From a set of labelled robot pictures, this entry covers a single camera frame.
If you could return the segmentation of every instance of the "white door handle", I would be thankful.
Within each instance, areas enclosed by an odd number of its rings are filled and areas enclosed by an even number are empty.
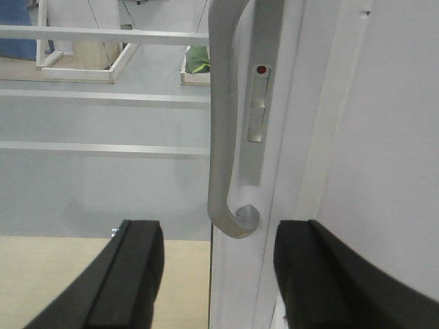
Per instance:
[[[251,204],[234,215],[227,196],[232,177],[237,132],[237,72],[233,39],[248,0],[211,0],[209,44],[211,54],[211,172],[208,214],[225,234],[242,239],[259,224],[259,212]]]

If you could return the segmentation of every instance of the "blue object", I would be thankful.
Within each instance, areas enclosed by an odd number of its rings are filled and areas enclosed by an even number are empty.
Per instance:
[[[0,0],[0,25],[30,26],[26,0]],[[0,39],[0,56],[35,60],[36,41],[32,39]]]

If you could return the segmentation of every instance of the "white door frame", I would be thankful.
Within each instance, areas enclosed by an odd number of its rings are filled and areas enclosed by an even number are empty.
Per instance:
[[[273,319],[278,295],[272,265],[277,225],[284,219],[316,218],[371,4],[369,0],[285,2],[273,108],[287,114],[279,111],[270,118],[270,154],[263,172],[275,184],[272,190],[261,186],[270,206],[266,209],[260,200],[262,208],[257,208],[268,211],[261,211],[262,223],[253,235],[234,241],[214,232],[212,329],[267,329],[273,320],[283,324],[282,319]],[[321,184],[315,186],[316,180]],[[306,197],[304,192],[313,188],[314,193]],[[301,210],[309,204],[312,211]]]

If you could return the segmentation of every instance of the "gray floor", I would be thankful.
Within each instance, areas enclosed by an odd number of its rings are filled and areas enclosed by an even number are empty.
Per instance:
[[[206,0],[119,1],[121,23],[206,32]],[[141,45],[116,84],[0,81],[0,88],[209,95],[182,86],[186,47]],[[203,110],[4,101],[0,140],[209,146]],[[166,239],[210,240],[208,161],[0,154],[0,232],[108,236],[123,219],[160,220]]]

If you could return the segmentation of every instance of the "glass door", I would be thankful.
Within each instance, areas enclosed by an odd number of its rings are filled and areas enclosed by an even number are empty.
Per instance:
[[[210,89],[184,66],[208,44],[206,1],[16,2],[0,2],[0,25],[20,11],[40,42],[34,58],[0,55],[0,328],[41,312],[124,219],[163,229],[153,328],[207,328]],[[44,31],[78,22],[107,39]]]

